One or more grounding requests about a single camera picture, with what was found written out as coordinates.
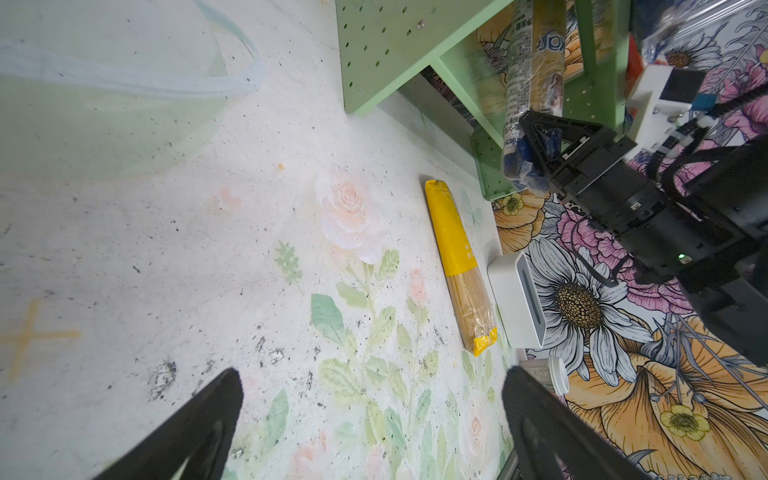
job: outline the yellow cross mark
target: yellow cross mark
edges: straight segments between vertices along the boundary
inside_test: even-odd
[[[42,299],[34,298],[27,308],[27,317],[24,320],[22,332],[18,335],[0,335],[0,343],[14,343],[16,352],[13,356],[11,371],[8,380],[14,382],[22,371],[22,362],[29,349],[32,340],[43,339],[76,339],[80,336],[80,330],[63,330],[60,332],[35,332],[35,321],[38,318],[40,302]]]

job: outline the white lid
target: white lid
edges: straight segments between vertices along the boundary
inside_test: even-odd
[[[559,356],[550,356],[548,360],[549,375],[552,378],[554,392],[558,395],[565,395],[571,389],[568,381],[568,374],[565,372],[565,364]]]

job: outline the white daisy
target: white daisy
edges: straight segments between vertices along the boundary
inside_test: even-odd
[[[589,250],[580,255],[600,275],[608,277],[605,263],[594,265]],[[617,375],[637,381],[629,355],[618,345],[616,335],[641,343],[653,341],[650,332],[614,306],[627,296],[627,284],[605,286],[581,263],[574,261],[552,239],[533,240],[528,245],[536,289],[547,320],[544,344],[539,351],[559,356],[568,373],[578,371],[589,380],[584,363],[584,339],[589,338],[589,353],[594,369],[610,386],[618,386]]]
[[[723,55],[720,53],[720,46],[715,41],[714,35],[707,37],[701,34],[699,37],[694,37],[664,52],[664,57],[673,67],[696,70],[709,70],[723,63]]]

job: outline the yellow wrapper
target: yellow wrapper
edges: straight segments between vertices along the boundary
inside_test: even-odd
[[[478,356],[496,342],[488,292],[448,185],[428,180],[424,190],[462,342]]]

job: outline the green shelf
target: green shelf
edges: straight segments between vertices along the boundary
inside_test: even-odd
[[[591,0],[576,0],[584,72],[565,84],[563,115],[621,132],[630,2],[605,1],[596,44]],[[472,149],[483,196],[491,201],[516,189],[500,171],[501,82],[473,34],[510,3],[336,0],[345,110],[365,114],[431,65],[482,127],[472,135]]]

